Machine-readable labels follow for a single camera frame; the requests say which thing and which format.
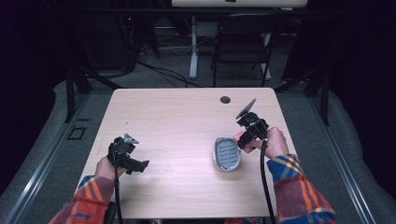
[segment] handheld device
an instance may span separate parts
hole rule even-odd
[[[256,102],[256,98],[254,98],[244,109],[239,112],[236,116],[236,119],[239,119],[237,123],[240,126],[244,126],[246,128],[245,132],[242,133],[237,141],[237,145],[243,149],[251,140],[256,138],[260,138],[262,141],[262,152],[260,154],[260,167],[262,171],[262,186],[264,188],[265,198],[267,199],[268,211],[270,213],[271,222],[276,223],[274,210],[271,204],[270,193],[267,185],[267,180],[265,178],[265,170],[264,170],[264,158],[265,158],[265,149],[267,148],[267,130],[269,125],[264,119],[260,119],[259,116],[253,112],[249,112],[253,104]]]
[[[118,137],[110,144],[107,158],[113,166],[127,169],[127,175],[130,175],[132,172],[143,173],[146,167],[148,167],[149,161],[137,161],[132,159],[130,155],[135,149],[134,144],[138,143],[131,135],[126,133],[124,138]]]
[[[117,168],[122,167],[127,169],[126,174],[130,175],[132,172],[143,173],[149,165],[149,161],[137,161],[131,158],[130,153],[135,149],[134,144],[139,142],[132,138],[131,135],[126,133],[124,137],[117,137],[114,142],[108,147],[107,158],[114,166],[115,179],[114,189],[116,192],[116,208],[118,210],[119,223],[123,224],[122,213],[120,208],[120,180]]]
[[[246,128],[246,131],[239,137],[237,142],[240,148],[244,148],[247,143],[256,138],[260,138],[267,141],[267,129],[269,125],[264,119],[260,119],[259,116],[253,112],[249,112],[253,104],[256,102],[254,98],[244,109],[239,112],[236,119],[239,119],[237,123],[242,127]]]

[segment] shirt sleeve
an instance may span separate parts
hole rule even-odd
[[[49,223],[103,223],[113,188],[114,182],[110,179],[85,176],[73,201]]]
[[[277,216],[282,224],[336,223],[332,207],[308,181],[296,155],[267,162],[273,175]]]

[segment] black controller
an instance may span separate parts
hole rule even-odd
[[[264,119],[260,119],[257,114],[249,112],[256,99],[253,99],[239,114],[236,119],[240,119],[237,123],[244,126],[246,131],[239,137],[238,146],[244,148],[251,140],[260,138],[267,141],[267,129],[269,125]]]
[[[135,149],[135,144],[138,144],[128,133],[124,138],[118,137],[108,147],[107,158],[115,167],[122,167],[127,169],[126,174],[130,175],[132,172],[143,173],[149,165],[149,161],[137,161],[131,158],[130,154]]]

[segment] wooden table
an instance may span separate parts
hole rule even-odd
[[[222,96],[231,102],[224,104]],[[91,175],[114,138],[125,133],[140,143],[132,158],[149,165],[122,175],[124,218],[269,217],[260,171],[260,151],[242,152],[239,167],[218,170],[212,152],[218,137],[245,130],[236,115],[251,108],[285,134],[295,153],[276,95],[267,88],[116,90],[108,105],[82,176]],[[273,207],[272,176],[266,169]]]

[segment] wire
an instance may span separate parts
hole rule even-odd
[[[152,49],[149,47],[147,43],[144,43],[139,51],[139,60],[146,62],[149,60],[149,53],[152,52]]]
[[[165,78],[167,81],[169,81],[175,87],[177,87],[177,85],[175,83],[171,82],[166,77],[170,77],[170,78],[173,78],[173,79],[176,79],[176,80],[184,82],[185,83],[184,88],[187,88],[188,85],[192,85],[194,87],[200,87],[200,88],[209,87],[209,86],[204,85],[204,84],[198,84],[198,83],[190,82],[185,77],[183,77],[180,73],[177,73],[175,71],[172,71],[172,70],[169,70],[169,69],[166,69],[166,68],[155,67],[155,66],[152,66],[152,65],[149,65],[149,64],[146,64],[146,63],[142,63],[142,62],[137,62],[137,63],[142,65],[142,66],[144,66],[144,67],[147,67],[148,69],[151,69],[151,70],[157,72],[160,76]]]
[[[116,160],[116,154],[114,150],[113,150],[113,161],[115,162],[114,172],[116,174],[116,177],[114,178],[114,190],[116,193],[117,214],[118,214],[119,223],[123,224],[121,205],[120,205],[120,180],[119,180],[119,174],[117,172],[117,168],[119,167],[119,161]]]
[[[267,130],[265,130],[264,140],[262,141],[262,153],[260,155],[260,168],[262,171],[262,186],[264,187],[265,198],[267,199],[268,211],[270,213],[271,223],[276,224],[275,216],[274,216],[274,209],[272,207],[270,192],[268,190],[267,179],[265,177],[265,150],[267,149]]]
[[[156,35],[158,36],[158,37],[161,37],[161,36],[172,36],[172,37],[177,37],[177,34],[175,33],[175,28],[173,28],[173,27],[168,27],[168,28],[164,28],[164,32],[162,32],[161,34],[159,34],[158,32],[156,33]]]
[[[188,52],[192,49],[192,45],[185,46],[185,47],[174,47],[174,46],[172,46],[172,45],[169,44],[169,43],[167,43],[166,45],[169,46],[170,49],[171,49],[174,53],[176,53],[176,54],[178,54],[178,55],[186,54],[186,53],[188,53]],[[175,48],[188,48],[188,49],[185,50],[185,51],[183,51],[183,52],[179,52],[179,51],[175,50]]]

